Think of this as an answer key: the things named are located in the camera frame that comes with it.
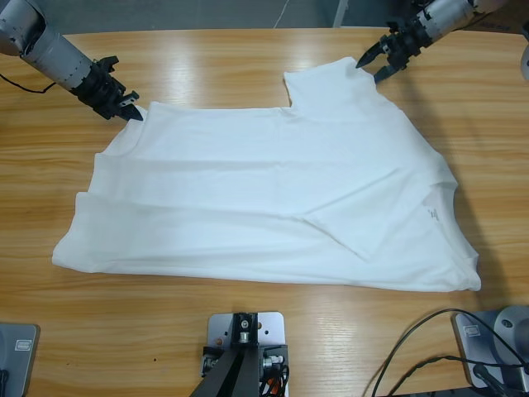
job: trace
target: white t-shirt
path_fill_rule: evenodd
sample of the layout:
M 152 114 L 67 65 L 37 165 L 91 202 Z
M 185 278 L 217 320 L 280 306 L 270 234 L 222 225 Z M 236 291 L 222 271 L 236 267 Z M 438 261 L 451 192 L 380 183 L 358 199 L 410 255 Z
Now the white t-shirt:
M 387 289 L 479 289 L 442 156 L 344 58 L 290 108 L 152 103 L 95 157 L 56 265 Z

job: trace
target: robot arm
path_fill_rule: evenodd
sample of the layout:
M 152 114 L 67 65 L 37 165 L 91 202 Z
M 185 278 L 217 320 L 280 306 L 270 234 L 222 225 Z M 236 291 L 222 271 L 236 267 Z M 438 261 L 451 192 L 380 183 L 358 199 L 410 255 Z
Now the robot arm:
M 374 75 L 378 83 L 399 70 L 406 69 L 412 55 L 421 54 L 451 31 L 467 26 L 475 17 L 496 11 L 508 0 L 434 0 L 403 25 L 389 23 L 390 35 L 382 36 L 360 58 L 357 68 L 367 65 L 377 55 L 388 56 L 388 66 Z
M 106 119 L 141 120 L 125 86 L 110 73 L 116 56 L 92 62 L 52 26 L 32 0 L 0 0 L 0 52 L 20 56 Z

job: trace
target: wooden table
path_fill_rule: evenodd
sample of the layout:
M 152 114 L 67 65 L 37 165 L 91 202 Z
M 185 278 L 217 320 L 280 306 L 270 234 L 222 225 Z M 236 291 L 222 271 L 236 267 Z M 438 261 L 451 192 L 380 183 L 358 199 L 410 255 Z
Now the wooden table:
M 155 31 L 70 37 L 93 58 L 118 55 L 116 76 L 150 101 L 198 108 L 288 105 L 285 70 L 360 57 L 380 29 Z M 451 294 L 347 286 L 271 285 L 53 266 L 93 155 L 124 126 L 61 88 L 0 93 L 0 321 L 41 326 L 29 396 L 184 396 L 199 382 L 213 313 L 284 314 L 292 396 L 360 396 L 404 328 L 445 307 L 529 304 L 529 84 L 521 36 L 458 31 L 379 86 L 448 160 L 456 212 L 481 255 L 483 288 Z M 369 71 L 378 69 L 379 60 Z M 17 59 L 0 71 L 28 87 L 48 81 Z M 456 354 L 449 317 L 414 334 L 381 392 L 416 362 Z M 414 375 L 402 392 L 467 385 L 461 364 Z

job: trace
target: wire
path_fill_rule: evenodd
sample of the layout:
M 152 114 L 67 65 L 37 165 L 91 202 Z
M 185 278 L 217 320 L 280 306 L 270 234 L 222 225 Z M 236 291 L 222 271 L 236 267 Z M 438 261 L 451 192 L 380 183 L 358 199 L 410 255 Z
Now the wire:
M 290 0 L 286 0 L 286 2 L 284 2 L 283 10 L 281 10 L 281 13 L 279 14 L 278 20 L 274 24 L 274 29 L 276 27 L 278 27 L 279 21 L 281 21 L 281 19 L 283 18 L 283 14 L 284 14 L 285 10 L 287 9 L 287 6 L 288 6 L 289 3 L 290 3 Z
M 19 89 L 22 89 L 22 90 L 24 90 L 24 91 L 26 91 L 28 93 L 46 93 L 51 87 L 53 87 L 55 85 L 55 82 L 54 82 L 54 83 L 48 85 L 46 88 L 43 88 L 41 90 L 36 90 L 36 89 L 30 89 L 30 88 L 23 87 L 19 83 L 15 83 L 14 81 L 11 81 L 10 79 L 8 79 L 6 76 L 4 76 L 1 73 L 0 73 L 0 78 L 2 78 L 2 80 L 4 80 L 4 81 L 7 81 L 9 84 L 12 84 L 15 87 L 18 87 Z
M 380 386 L 380 382 L 382 382 L 382 379 L 384 378 L 384 374 L 386 373 L 386 371 L 388 370 L 388 367 L 389 367 L 389 364 L 391 363 L 391 360 L 393 359 L 393 357 L 395 356 L 395 353 L 397 353 L 397 350 L 402 346 L 402 344 L 407 340 L 407 338 L 413 333 L 415 332 L 418 328 L 421 327 L 421 325 L 423 325 L 424 323 L 426 323 L 427 321 L 431 320 L 432 318 L 434 317 L 437 317 L 439 316 L 440 314 L 443 314 L 443 313 L 449 313 L 449 312 L 457 312 L 457 313 L 462 313 L 462 314 L 465 314 L 471 318 L 473 318 L 474 320 L 478 321 L 479 323 L 481 323 L 485 328 L 487 328 L 519 361 L 520 363 L 522 364 L 521 366 L 524 366 L 524 367 L 528 367 L 529 368 L 529 365 L 524 361 L 524 359 L 511 347 L 509 346 L 509 344 L 507 342 L 505 342 L 503 340 L 502 337 L 500 337 L 485 321 L 483 321 L 481 318 L 477 317 L 475 314 L 472 314 L 471 312 L 467 312 L 466 310 L 462 310 L 462 309 L 442 309 L 442 310 L 439 310 L 433 314 L 430 314 L 429 316 L 426 316 L 424 319 L 422 319 L 421 321 L 419 321 L 417 324 L 415 324 L 413 327 L 411 327 L 406 333 L 404 333 L 404 335 L 402 335 L 400 337 L 400 339 L 397 341 L 397 343 L 395 344 L 395 346 L 393 347 L 393 350 L 389 353 L 388 355 L 388 358 L 386 358 L 386 361 L 384 362 L 384 364 L 382 365 L 382 370 L 380 371 L 380 375 L 379 375 L 379 378 L 377 379 L 377 381 L 375 382 L 374 384 L 374 388 L 373 388 L 373 392 L 371 393 L 371 396 L 372 397 L 375 397 L 376 396 L 376 393 L 377 393 L 377 390 L 379 389 L 379 386 Z M 410 375 L 416 370 L 417 368 L 412 368 L 411 373 Z
M 283 364 L 278 370 L 271 371 L 269 377 L 261 382 L 259 396 L 284 397 L 287 392 L 287 383 L 289 377 L 290 369 L 286 364 Z
M 395 392 L 397 391 L 397 389 L 400 386 L 403 385 L 403 383 L 406 381 L 406 379 L 409 378 L 411 375 L 413 375 L 413 372 L 415 372 L 419 368 L 423 368 L 424 366 L 426 366 L 428 364 L 432 364 L 432 363 L 438 362 L 440 360 L 460 361 L 460 362 L 466 362 L 468 364 L 482 364 L 484 366 L 494 366 L 494 367 L 499 367 L 499 368 L 523 368 L 525 366 L 524 364 L 514 364 L 514 365 L 497 364 L 497 363 L 492 364 L 492 363 L 486 363 L 486 362 L 475 361 L 475 360 L 467 360 L 466 358 L 461 358 L 461 357 L 456 357 L 456 356 L 433 357 L 433 358 L 429 358 L 428 360 L 419 362 L 411 370 L 406 372 L 406 374 L 404 374 L 404 376 L 402 378 L 400 378 L 400 380 L 397 382 L 397 384 L 389 391 L 388 397 L 394 395 Z

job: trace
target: metal plate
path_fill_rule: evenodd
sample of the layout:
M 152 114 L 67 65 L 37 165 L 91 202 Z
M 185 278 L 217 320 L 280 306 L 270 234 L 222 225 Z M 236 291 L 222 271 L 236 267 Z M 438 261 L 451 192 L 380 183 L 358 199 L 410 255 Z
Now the metal plate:
M 231 320 L 233 313 L 213 314 L 207 325 L 207 345 L 222 349 L 230 348 Z M 284 317 L 279 312 L 257 313 L 261 328 L 257 340 L 261 346 L 285 345 Z
M 38 337 L 36 325 L 0 323 L 0 368 L 9 372 L 5 397 L 27 392 Z

